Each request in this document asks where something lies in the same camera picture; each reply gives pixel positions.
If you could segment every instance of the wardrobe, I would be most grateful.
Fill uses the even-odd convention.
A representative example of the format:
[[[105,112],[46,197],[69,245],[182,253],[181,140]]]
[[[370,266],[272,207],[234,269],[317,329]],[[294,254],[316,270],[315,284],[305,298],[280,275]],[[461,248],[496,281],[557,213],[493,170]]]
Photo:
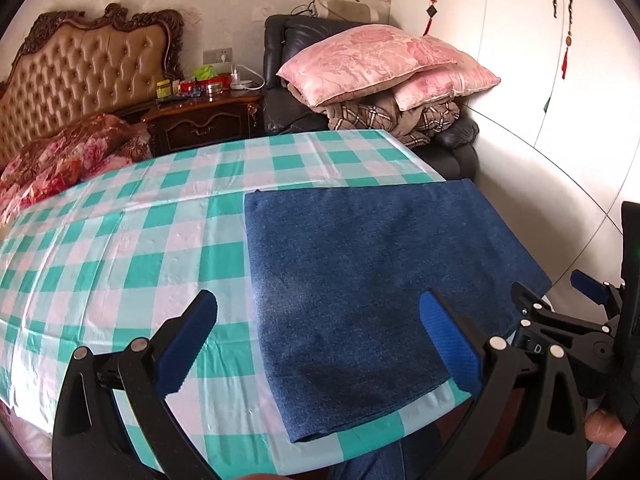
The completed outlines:
[[[430,0],[392,0],[422,35]],[[549,274],[560,312],[602,321],[575,268],[620,283],[623,200],[640,202],[640,44],[614,0],[436,0],[429,34],[501,83],[464,101],[479,189]]]

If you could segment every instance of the person's leg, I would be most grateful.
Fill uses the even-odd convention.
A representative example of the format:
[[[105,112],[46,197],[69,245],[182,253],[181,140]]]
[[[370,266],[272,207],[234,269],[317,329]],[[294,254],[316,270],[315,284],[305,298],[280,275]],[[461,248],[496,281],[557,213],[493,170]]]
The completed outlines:
[[[435,424],[366,455],[331,467],[327,480],[418,480],[440,449]]]

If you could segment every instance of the red floral bedding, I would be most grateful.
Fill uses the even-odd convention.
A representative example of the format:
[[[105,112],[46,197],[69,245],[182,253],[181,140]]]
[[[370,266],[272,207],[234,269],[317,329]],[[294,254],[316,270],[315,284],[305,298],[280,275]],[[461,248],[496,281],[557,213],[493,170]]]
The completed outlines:
[[[97,114],[27,144],[0,176],[0,225],[80,181],[151,158],[146,124]]]

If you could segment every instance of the red tassel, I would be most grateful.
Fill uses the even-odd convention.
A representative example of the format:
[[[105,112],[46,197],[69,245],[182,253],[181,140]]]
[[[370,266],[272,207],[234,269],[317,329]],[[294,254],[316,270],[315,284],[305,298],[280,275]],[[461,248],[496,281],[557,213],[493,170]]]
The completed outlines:
[[[429,18],[429,23],[427,23],[427,28],[424,29],[423,36],[426,36],[429,33],[429,29],[431,28],[431,22],[432,21],[433,21],[433,18]]]
[[[566,62],[569,57],[569,47],[564,51],[564,61],[562,62],[562,79],[566,77]]]

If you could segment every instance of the checkered tablecloth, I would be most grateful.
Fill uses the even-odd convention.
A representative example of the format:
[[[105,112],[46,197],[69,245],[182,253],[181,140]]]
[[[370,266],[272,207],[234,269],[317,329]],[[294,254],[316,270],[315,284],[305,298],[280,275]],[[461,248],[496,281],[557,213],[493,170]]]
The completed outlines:
[[[255,189],[433,180],[441,177],[384,132],[320,132],[148,160],[28,209],[0,246],[0,398],[51,432],[78,345],[121,350],[206,288],[217,325],[167,403],[220,476],[311,470],[418,430],[466,394],[449,381],[359,428],[288,441],[258,349],[242,208]],[[126,398],[118,403],[141,459],[157,466]]]

